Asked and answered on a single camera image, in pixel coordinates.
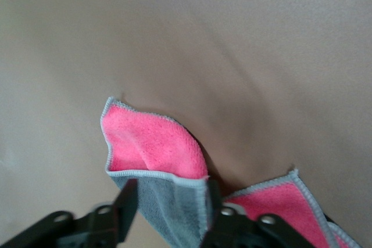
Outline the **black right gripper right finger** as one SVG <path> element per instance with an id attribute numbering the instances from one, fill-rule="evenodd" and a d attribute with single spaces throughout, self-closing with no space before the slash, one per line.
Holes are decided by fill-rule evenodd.
<path id="1" fill-rule="evenodd" d="M 223 203 L 218 183 L 208 182 L 212 202 L 212 223 L 200 247 L 313 247 L 290 224 L 275 214 L 263 214 L 256 221 L 236 204 Z"/>

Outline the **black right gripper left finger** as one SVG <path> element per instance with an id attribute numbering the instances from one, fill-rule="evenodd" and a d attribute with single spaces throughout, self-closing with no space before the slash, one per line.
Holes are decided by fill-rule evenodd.
<path id="1" fill-rule="evenodd" d="M 78 219 L 69 211 L 55 211 L 1 247 L 117 247 L 125 241 L 137 208 L 137 180 L 130 179 L 112 203 Z"/>

